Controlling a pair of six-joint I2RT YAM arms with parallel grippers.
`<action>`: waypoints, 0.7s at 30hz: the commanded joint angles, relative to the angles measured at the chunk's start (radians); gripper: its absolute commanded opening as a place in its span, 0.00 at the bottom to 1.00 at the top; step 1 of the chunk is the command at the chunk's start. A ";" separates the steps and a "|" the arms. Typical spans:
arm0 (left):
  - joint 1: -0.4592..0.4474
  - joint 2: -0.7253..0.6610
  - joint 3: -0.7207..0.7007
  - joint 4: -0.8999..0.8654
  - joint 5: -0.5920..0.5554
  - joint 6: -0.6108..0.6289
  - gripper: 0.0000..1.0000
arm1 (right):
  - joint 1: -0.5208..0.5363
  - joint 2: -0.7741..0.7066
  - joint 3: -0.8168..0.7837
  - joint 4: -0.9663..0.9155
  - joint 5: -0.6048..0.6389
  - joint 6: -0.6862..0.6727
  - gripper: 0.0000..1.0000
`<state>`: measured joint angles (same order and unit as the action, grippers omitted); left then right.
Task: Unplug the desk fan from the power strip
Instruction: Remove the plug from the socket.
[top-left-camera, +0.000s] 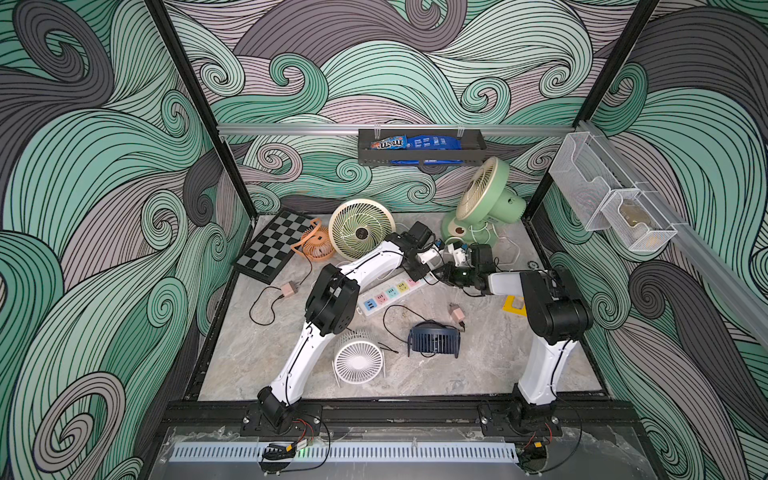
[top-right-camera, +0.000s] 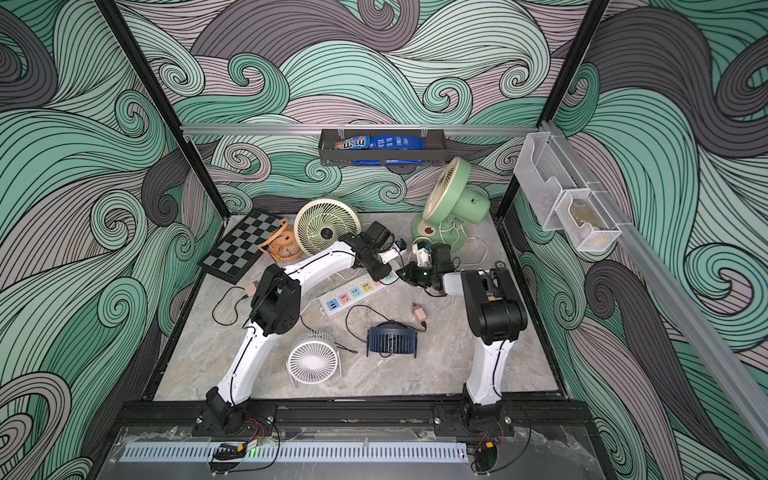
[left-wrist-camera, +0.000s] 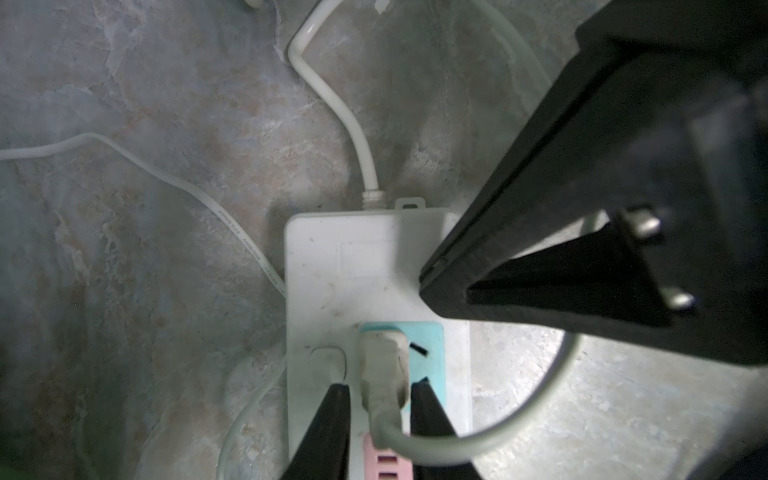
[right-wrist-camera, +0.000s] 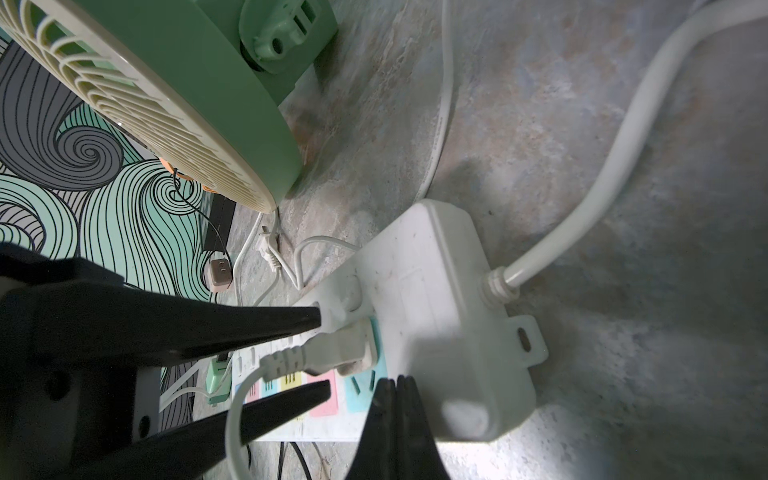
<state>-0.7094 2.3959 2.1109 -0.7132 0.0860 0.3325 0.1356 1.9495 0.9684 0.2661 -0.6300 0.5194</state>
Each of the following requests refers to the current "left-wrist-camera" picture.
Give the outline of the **white power strip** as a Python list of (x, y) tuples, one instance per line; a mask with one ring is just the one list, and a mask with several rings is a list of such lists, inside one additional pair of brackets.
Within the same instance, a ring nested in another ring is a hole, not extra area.
[(294, 216), (285, 229), (288, 451), (296, 454), (328, 386), (350, 390), (348, 476), (364, 476), (368, 414), (360, 395), (359, 333), (397, 327), (410, 378), (429, 378), (455, 432), (472, 427), (470, 329), (419, 296), (419, 275), (458, 221), (412, 199), (397, 209)]

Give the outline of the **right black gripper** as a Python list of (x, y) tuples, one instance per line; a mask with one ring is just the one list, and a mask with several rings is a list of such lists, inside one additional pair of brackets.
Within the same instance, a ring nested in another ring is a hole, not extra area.
[(445, 318), (767, 362), (767, 5), (613, 1), (423, 266)]

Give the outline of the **green fan plug with cord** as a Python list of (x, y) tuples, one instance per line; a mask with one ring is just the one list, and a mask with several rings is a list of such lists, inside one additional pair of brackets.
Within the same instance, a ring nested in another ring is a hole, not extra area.
[(539, 385), (499, 423), (465, 437), (408, 436), (401, 410), (409, 397), (406, 337), (399, 330), (366, 330), (360, 336), (360, 389), (374, 446), (415, 465), (449, 467), (467, 463), (510, 442), (544, 409), (575, 363), (582, 336), (566, 332)]

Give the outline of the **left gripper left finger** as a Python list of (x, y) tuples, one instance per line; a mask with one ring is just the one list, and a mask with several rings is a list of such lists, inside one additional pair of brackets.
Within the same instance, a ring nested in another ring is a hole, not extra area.
[(350, 431), (350, 389), (344, 384), (332, 384), (282, 479), (346, 480)]

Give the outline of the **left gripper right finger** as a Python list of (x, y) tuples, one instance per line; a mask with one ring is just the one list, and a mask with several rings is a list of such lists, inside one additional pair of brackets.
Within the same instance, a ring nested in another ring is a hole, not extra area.
[[(428, 379), (411, 386), (411, 434), (427, 437), (455, 437), (456, 432)], [(469, 463), (456, 466), (422, 466), (412, 462), (415, 480), (482, 480)]]

